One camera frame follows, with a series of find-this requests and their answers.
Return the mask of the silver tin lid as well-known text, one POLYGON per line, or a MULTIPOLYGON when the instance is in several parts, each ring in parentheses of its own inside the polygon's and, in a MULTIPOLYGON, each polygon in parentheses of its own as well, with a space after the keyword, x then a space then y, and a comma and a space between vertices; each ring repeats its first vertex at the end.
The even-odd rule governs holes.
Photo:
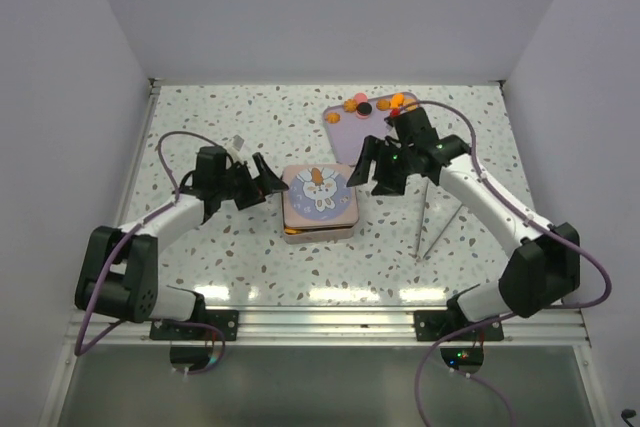
POLYGON ((353 168, 343 164, 291 165, 282 180, 284 226, 294 230, 354 226, 359 208, 354 187, 348 187, 353 168))

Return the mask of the square cookie tin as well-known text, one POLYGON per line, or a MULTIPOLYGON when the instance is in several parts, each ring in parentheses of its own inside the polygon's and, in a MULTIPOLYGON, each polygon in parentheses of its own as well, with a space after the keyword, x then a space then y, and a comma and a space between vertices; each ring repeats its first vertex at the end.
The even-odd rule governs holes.
POLYGON ((358 219, 349 223, 339 224, 336 221, 316 222, 304 228, 289 225, 283 221, 283 239, 287 244, 298 245, 318 242, 337 242, 351 238, 355 233, 358 219), (289 235, 285 228, 297 229, 298 234, 289 235))

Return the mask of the metal serving tongs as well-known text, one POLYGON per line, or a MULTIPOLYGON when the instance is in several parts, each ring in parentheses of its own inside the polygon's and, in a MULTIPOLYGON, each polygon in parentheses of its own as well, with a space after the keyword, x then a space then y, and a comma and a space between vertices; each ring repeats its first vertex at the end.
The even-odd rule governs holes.
POLYGON ((426 187, 419 240, 416 247, 418 260, 425 259, 458 215, 462 203, 433 182, 426 187))

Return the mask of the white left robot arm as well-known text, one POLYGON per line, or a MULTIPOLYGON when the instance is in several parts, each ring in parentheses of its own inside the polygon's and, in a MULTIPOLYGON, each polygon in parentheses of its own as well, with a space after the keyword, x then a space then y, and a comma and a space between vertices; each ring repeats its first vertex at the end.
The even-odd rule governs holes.
POLYGON ((208 326, 204 297, 194 291, 162 287, 159 256, 187 232, 205 224, 226 201, 244 210, 283 193, 288 185, 253 155, 258 171, 219 146, 203 147, 195 169, 177 188, 177 197, 156 211, 120 227, 91 233, 76 285, 75 306, 120 321, 172 320, 185 339, 201 337, 208 326))

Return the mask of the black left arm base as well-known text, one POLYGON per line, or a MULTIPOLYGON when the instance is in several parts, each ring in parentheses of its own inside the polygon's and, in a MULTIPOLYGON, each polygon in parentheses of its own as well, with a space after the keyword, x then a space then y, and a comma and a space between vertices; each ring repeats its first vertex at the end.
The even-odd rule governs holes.
POLYGON ((219 333, 210 328, 186 326, 186 321, 154 321, 149 338, 154 341, 204 341, 215 336, 217 340, 224 337, 226 342, 233 342, 237 338, 239 317, 238 310, 207 310, 203 320, 196 320, 196 323, 215 327, 219 333))

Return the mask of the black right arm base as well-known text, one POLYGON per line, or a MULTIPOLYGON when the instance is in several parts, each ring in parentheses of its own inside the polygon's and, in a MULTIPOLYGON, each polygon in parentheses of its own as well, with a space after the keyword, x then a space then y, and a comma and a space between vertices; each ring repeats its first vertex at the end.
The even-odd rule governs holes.
POLYGON ((466 319, 458 305, 461 293, 446 302, 444 310, 416 310, 413 312, 413 327, 418 342, 436 341, 462 330, 453 341, 500 342, 505 339, 502 323, 492 320, 481 327, 466 319))

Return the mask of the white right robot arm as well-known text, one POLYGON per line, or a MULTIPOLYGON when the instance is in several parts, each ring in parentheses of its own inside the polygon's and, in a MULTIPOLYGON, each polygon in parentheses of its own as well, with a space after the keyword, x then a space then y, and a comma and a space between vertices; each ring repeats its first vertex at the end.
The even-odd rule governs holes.
POLYGON ((574 227, 553 225, 526 208, 480 165, 473 142, 440 136, 423 108, 385 121, 395 136, 364 139, 348 186, 374 181, 373 195, 401 196, 410 176, 428 178, 467 207, 508 258, 497 280, 448 300, 445 326, 451 336, 468 339, 489 318, 528 318, 579 287, 574 227))

